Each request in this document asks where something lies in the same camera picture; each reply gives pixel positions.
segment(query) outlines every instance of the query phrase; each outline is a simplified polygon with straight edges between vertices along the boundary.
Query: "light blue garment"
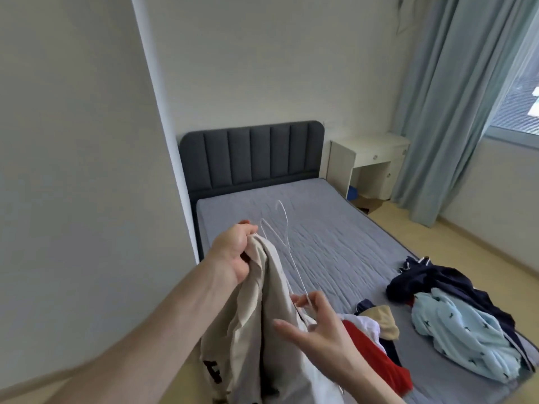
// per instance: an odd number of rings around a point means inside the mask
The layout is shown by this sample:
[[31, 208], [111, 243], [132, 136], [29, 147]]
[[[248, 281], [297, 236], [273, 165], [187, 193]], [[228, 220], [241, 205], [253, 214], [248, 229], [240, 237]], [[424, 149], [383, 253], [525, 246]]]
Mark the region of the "light blue garment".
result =
[[419, 334], [434, 338], [437, 351], [462, 367], [503, 383], [518, 377], [520, 353], [494, 316], [432, 288], [415, 294], [412, 322]]
[[391, 196], [431, 226], [482, 135], [539, 0], [433, 0], [392, 132], [411, 141]]

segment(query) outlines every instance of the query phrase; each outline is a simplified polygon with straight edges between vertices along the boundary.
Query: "yellow floor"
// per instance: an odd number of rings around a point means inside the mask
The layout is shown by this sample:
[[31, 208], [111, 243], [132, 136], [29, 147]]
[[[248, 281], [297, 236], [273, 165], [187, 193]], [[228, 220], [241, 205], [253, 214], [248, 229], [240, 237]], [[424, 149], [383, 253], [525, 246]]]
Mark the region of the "yellow floor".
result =
[[[408, 220], [407, 212], [393, 204], [371, 214], [403, 245], [417, 255], [428, 255], [436, 264], [456, 267], [479, 289], [488, 291], [495, 305], [510, 312], [517, 328], [539, 345], [539, 279], [485, 250], [469, 239], [438, 224], [425, 228]], [[42, 404], [61, 384], [57, 383], [31, 394], [8, 400], [8, 404]], [[162, 404], [210, 403], [202, 372], [193, 353], [161, 400]], [[539, 376], [522, 386], [506, 403], [539, 402]]]

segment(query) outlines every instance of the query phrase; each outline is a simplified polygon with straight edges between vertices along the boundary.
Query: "bed frame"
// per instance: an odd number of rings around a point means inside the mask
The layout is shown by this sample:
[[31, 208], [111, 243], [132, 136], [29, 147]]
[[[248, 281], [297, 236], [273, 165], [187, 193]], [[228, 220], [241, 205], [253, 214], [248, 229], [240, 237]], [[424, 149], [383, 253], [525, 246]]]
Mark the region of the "bed frame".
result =
[[196, 203], [202, 198], [317, 178], [324, 143], [319, 121], [200, 130], [179, 142], [203, 258]]

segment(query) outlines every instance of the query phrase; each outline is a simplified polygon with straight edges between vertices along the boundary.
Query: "forearm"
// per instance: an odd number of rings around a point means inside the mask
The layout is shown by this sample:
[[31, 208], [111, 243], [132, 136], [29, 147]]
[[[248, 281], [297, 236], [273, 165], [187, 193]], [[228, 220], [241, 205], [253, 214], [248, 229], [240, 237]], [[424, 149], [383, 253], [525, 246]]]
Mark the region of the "forearm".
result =
[[404, 404], [402, 398], [374, 370], [351, 374], [342, 387], [358, 404]]
[[217, 265], [201, 262], [140, 326], [48, 403], [157, 403], [237, 285], [234, 273]]

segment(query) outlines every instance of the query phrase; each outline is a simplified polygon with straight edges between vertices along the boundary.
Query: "curtain fold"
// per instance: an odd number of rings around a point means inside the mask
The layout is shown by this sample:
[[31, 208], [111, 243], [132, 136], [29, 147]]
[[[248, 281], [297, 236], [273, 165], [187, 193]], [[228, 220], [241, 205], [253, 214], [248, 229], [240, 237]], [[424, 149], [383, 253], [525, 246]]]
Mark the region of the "curtain fold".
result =
[[539, 0], [434, 0], [392, 131], [411, 141], [392, 201], [432, 226], [466, 170]]

